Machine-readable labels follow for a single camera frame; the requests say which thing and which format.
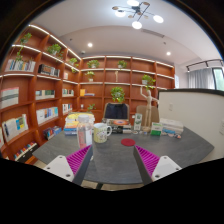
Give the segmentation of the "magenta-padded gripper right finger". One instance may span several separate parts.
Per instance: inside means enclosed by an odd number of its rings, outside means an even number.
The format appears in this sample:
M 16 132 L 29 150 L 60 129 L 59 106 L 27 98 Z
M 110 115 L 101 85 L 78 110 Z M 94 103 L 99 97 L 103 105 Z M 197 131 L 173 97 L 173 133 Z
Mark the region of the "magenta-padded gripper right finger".
M 144 185 L 181 170 L 167 155 L 159 157 L 137 145 L 134 146 L 133 155 Z

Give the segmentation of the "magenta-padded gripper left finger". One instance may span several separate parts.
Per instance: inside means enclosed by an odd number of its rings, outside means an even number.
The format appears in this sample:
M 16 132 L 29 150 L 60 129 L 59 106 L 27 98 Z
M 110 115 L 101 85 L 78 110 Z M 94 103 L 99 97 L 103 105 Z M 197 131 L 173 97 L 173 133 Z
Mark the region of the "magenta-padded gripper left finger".
M 81 185 L 92 156 L 93 149 L 89 145 L 68 156 L 57 156 L 44 170 L 76 185 Z

